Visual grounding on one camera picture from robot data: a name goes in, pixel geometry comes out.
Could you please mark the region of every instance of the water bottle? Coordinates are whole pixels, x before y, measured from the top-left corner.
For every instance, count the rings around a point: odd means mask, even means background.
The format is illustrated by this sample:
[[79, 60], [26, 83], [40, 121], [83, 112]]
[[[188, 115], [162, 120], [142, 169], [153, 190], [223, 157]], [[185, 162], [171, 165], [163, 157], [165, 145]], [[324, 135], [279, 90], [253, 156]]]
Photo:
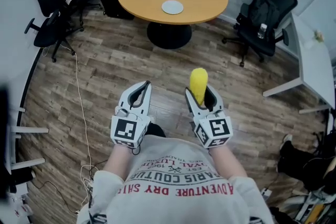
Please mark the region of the water bottle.
[[264, 39], [266, 33], [267, 25], [261, 24], [258, 32], [258, 38]]

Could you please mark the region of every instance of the black pants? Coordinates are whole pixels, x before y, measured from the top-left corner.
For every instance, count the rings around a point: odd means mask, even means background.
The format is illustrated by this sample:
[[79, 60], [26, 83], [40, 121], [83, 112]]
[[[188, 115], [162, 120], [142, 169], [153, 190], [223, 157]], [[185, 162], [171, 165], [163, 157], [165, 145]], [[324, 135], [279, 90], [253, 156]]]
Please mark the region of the black pants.
[[150, 123], [148, 125], [147, 132], [145, 133], [145, 135], [147, 134], [152, 134], [159, 137], [166, 137], [161, 127], [154, 123]]
[[297, 224], [286, 213], [280, 212], [277, 207], [270, 207], [269, 210], [279, 224]]
[[279, 173], [285, 173], [302, 181], [309, 191], [317, 190], [324, 185], [323, 176], [331, 163], [331, 158], [317, 158], [311, 153], [298, 150], [290, 141], [284, 144], [280, 156]]

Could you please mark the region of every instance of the person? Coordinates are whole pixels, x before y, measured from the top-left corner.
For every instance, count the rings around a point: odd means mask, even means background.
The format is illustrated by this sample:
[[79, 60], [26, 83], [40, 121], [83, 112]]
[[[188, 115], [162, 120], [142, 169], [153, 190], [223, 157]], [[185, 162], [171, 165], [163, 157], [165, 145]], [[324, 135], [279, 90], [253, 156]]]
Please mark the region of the person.
[[289, 215], [281, 212], [278, 207], [270, 207], [269, 210], [278, 224], [298, 224], [298, 222], [291, 219]]
[[316, 157], [311, 153], [298, 150], [292, 145], [291, 134], [285, 136], [280, 147], [279, 173], [303, 182], [308, 191], [322, 200], [334, 201], [336, 198], [336, 158]]
[[77, 224], [274, 223], [255, 181], [226, 145], [208, 151], [166, 138], [152, 123], [136, 156], [114, 146], [94, 175], [90, 200]]

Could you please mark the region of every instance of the black computer tower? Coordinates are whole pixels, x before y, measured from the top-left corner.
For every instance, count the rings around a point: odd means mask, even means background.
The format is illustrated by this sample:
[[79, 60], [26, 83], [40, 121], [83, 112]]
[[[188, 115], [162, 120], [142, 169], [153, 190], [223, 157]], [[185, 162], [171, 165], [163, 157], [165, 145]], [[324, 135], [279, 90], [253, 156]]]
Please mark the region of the black computer tower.
[[104, 14], [109, 17], [132, 20], [134, 15], [127, 12], [118, 0], [100, 0], [104, 7]]

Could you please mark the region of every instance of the white plate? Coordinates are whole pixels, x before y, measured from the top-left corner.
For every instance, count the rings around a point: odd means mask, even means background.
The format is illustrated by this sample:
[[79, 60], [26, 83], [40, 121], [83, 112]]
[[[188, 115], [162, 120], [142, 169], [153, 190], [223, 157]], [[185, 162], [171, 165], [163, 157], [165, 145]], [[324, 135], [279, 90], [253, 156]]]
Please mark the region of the white plate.
[[162, 4], [162, 10], [168, 14], [179, 14], [183, 11], [183, 5], [176, 0], [167, 0]]

